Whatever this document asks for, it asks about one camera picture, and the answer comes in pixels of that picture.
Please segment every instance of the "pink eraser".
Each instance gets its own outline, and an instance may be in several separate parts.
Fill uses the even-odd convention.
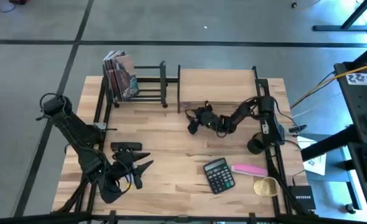
[[[251,166],[247,164],[236,164],[231,166],[232,172],[239,174],[253,175],[257,177],[267,177],[268,171],[258,166]]]

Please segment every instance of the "calculator keypad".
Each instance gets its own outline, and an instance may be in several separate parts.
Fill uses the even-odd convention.
[[[206,175],[214,194],[221,193],[235,186],[235,181],[227,164],[207,171]]]

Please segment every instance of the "gray floor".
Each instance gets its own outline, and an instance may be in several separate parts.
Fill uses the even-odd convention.
[[[36,0],[10,13],[0,13],[0,39],[74,40],[86,3]],[[0,4],[3,9],[10,7],[7,1]],[[341,24],[355,6],[355,0],[324,0],[300,11],[292,10],[290,1],[277,0],[217,0],[212,4],[193,0],[95,0],[82,39],[367,43],[364,33],[315,33],[310,29],[315,24]],[[357,23],[367,24],[367,11]],[[0,217],[14,213],[44,127],[44,123],[34,120],[40,115],[38,100],[58,88],[71,48],[0,45]],[[284,78],[293,103],[330,73],[334,63],[353,60],[366,49],[79,46],[65,89],[75,108],[85,77],[101,75],[101,60],[109,50],[125,50],[137,65],[166,60],[167,75],[171,77],[176,76],[178,64],[185,68],[237,69],[256,65],[260,77]],[[294,108],[292,114],[299,124],[309,126],[305,130],[308,133],[333,134],[351,123],[335,82]],[[25,214],[50,211],[66,143],[53,129]],[[335,203],[337,198],[323,196],[325,192],[334,194],[334,187],[315,186],[322,216],[359,220],[337,215],[341,206]]]

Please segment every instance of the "sticker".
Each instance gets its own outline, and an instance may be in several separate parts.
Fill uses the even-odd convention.
[[[346,75],[346,81],[349,85],[367,85],[367,73]]]

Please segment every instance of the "wooden tabletop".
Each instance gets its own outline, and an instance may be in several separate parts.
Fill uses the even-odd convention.
[[[91,124],[101,85],[101,77],[87,77],[81,94],[77,115]],[[268,78],[270,92],[279,103],[281,111],[290,115],[289,103],[283,79]],[[140,83],[139,87],[155,88],[158,83]],[[188,133],[185,113],[177,113],[177,85],[169,83],[167,103],[121,103],[112,108],[104,151],[112,162],[111,142],[141,142],[144,152],[151,155],[137,164],[154,160],[142,176],[143,189],[132,187],[128,193],[111,204],[105,204],[96,193],[94,214],[108,215],[116,210],[119,215],[188,215],[203,217],[247,217],[254,212],[257,217],[274,217],[271,198],[259,197],[253,184],[257,177],[233,174],[236,186],[221,194],[211,192],[203,165],[214,159],[225,157],[228,164],[254,164],[266,167],[264,154],[251,154],[246,147],[251,136],[260,131],[259,122],[246,118],[235,133],[218,138],[215,132],[199,127],[194,136]],[[231,114],[237,105],[213,105],[217,114]],[[280,123],[290,120],[277,115]],[[296,138],[286,137],[297,142]],[[292,144],[281,147],[288,184],[291,177],[304,169],[300,151]],[[60,208],[71,196],[80,182],[81,170],[77,155],[69,148],[63,165],[53,210]],[[305,172],[295,177],[297,185],[306,185]],[[285,213],[282,193],[278,195],[282,213]],[[88,188],[83,201],[86,208]]]

